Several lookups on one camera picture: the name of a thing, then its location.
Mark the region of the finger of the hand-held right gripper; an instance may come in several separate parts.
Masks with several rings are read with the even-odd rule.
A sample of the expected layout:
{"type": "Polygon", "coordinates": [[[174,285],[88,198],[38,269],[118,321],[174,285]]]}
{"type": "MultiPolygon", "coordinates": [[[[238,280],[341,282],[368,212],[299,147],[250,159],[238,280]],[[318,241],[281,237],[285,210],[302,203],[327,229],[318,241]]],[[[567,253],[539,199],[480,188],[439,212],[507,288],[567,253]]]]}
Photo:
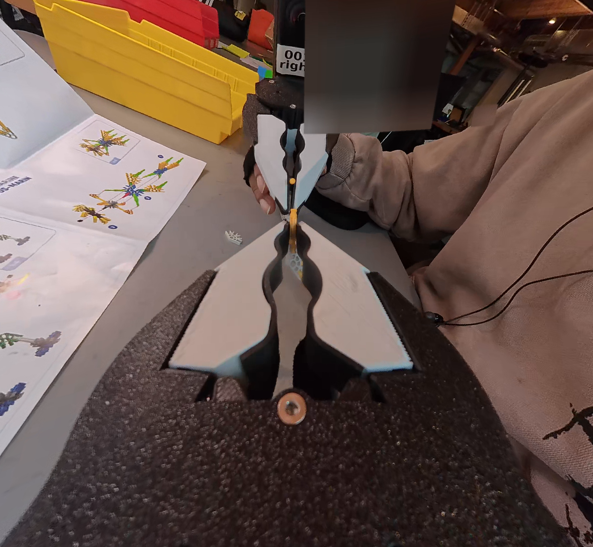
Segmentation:
{"type": "Polygon", "coordinates": [[[333,134],[309,133],[300,128],[296,136],[295,158],[295,209],[299,210],[307,201],[323,170],[330,153],[328,139],[333,134]]]}
{"type": "Polygon", "coordinates": [[[295,129],[271,114],[257,116],[256,164],[280,212],[293,207],[295,129]]]}

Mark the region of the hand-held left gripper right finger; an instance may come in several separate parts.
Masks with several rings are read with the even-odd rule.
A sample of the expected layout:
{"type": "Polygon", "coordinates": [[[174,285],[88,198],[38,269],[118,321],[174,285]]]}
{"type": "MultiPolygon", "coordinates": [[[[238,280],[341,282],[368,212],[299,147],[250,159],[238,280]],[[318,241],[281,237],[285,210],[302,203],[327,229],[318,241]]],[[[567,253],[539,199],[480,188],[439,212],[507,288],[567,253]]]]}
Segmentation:
{"type": "Polygon", "coordinates": [[[393,287],[312,227],[297,227],[307,309],[305,362],[324,383],[412,370],[413,359],[384,306],[393,287]]]}

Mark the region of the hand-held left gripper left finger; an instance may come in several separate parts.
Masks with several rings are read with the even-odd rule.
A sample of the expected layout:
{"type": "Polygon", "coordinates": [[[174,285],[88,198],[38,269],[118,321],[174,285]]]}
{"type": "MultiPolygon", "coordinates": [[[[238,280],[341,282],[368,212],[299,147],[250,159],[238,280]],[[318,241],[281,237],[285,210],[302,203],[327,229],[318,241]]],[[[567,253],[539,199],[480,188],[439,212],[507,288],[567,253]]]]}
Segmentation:
{"type": "Polygon", "coordinates": [[[274,225],[217,267],[173,351],[170,368],[247,380],[240,358],[269,332],[271,301],[265,298],[263,277],[278,256],[274,242],[285,225],[274,225]]]}

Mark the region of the person's right forearm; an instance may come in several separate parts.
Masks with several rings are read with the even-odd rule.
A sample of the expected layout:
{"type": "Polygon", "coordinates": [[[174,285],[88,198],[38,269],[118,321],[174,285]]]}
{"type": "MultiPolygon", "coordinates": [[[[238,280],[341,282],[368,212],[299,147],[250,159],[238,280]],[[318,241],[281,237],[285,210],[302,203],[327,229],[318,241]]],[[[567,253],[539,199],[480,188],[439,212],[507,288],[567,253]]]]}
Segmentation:
{"type": "Polygon", "coordinates": [[[369,136],[342,134],[315,188],[399,238],[434,242],[461,226],[487,186],[487,174],[472,165],[475,153],[464,143],[457,134],[405,154],[383,151],[369,136]]]}

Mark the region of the person in beige sweatshirt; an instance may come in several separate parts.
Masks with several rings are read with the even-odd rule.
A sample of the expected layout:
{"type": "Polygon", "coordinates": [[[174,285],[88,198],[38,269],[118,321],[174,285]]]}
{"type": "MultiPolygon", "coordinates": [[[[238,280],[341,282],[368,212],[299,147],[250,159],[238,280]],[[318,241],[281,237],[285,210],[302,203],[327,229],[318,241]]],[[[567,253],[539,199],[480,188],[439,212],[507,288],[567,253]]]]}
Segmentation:
{"type": "Polygon", "coordinates": [[[462,133],[487,174],[478,203],[414,276],[487,392],[531,482],[592,546],[592,72],[462,133]]]}

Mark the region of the yellow plastic bin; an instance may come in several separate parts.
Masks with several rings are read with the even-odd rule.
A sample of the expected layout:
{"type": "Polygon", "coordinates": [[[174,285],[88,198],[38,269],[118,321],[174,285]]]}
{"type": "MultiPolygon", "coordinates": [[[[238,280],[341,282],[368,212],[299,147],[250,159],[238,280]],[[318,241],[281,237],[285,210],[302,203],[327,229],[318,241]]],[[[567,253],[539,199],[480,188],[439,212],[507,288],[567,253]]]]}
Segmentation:
{"type": "Polygon", "coordinates": [[[33,0],[58,74],[69,84],[211,143],[242,126],[258,74],[125,10],[33,0]]]}

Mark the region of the grey desk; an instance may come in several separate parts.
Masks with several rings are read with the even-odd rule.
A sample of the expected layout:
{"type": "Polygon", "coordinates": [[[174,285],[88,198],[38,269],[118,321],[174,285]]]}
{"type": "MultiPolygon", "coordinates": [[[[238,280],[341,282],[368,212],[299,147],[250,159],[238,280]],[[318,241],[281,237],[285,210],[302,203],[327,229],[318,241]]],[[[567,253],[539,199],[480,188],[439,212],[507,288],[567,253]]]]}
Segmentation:
{"type": "MultiPolygon", "coordinates": [[[[15,31],[53,69],[45,39],[15,31]]],[[[265,217],[243,181],[242,134],[216,145],[144,114],[72,88],[94,113],[185,156],[204,161],[197,183],[144,253],[103,314],[63,366],[11,443],[1,452],[1,537],[41,491],[80,411],[113,360],[152,318],[203,272],[241,250],[225,237],[252,243],[280,223],[265,217]]]]}

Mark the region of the printed instruction sheet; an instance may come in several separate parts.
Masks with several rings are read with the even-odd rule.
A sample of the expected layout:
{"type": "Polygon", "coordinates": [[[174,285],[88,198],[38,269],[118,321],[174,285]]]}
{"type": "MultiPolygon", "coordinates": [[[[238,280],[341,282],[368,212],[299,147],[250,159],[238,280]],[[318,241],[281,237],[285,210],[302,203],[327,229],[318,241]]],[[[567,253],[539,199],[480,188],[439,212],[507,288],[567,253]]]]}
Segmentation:
{"type": "Polygon", "coordinates": [[[1,452],[205,166],[94,113],[1,21],[1,452]]]}

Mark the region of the orange box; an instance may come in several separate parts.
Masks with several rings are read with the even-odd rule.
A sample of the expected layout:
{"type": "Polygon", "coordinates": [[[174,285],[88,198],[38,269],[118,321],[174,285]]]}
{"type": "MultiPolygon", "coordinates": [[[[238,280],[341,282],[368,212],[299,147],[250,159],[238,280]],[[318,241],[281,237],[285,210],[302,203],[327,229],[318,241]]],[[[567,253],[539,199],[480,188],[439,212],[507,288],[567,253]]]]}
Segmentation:
{"type": "Polygon", "coordinates": [[[252,10],[247,40],[266,50],[273,50],[274,15],[264,9],[252,10]]]}

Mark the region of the person's right hand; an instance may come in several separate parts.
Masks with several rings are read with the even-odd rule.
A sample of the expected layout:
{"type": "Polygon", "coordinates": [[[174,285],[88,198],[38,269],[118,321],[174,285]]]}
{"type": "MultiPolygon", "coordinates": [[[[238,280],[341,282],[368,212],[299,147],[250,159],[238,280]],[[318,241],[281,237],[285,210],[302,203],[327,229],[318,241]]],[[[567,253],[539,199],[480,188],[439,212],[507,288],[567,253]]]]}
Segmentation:
{"type": "Polygon", "coordinates": [[[248,182],[260,208],[266,215],[272,215],[276,210],[276,203],[258,166],[254,167],[248,182]]]}

